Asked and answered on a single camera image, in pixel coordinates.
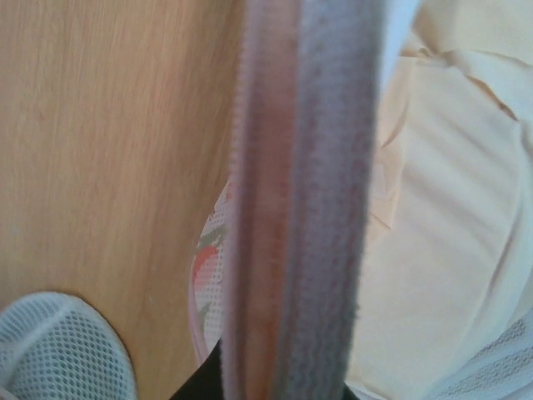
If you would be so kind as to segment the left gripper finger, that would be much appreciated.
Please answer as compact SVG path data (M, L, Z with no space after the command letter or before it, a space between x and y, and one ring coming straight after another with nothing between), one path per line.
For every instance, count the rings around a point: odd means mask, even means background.
M170 397L171 400L223 400L221 350L213 348L203 364Z

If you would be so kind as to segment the floral mesh laundry bag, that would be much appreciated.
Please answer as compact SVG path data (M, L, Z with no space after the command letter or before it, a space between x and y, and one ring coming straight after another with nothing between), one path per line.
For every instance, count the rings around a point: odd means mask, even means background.
M349 385L396 1L249 1L231 176L190 283L224 399L383 399Z

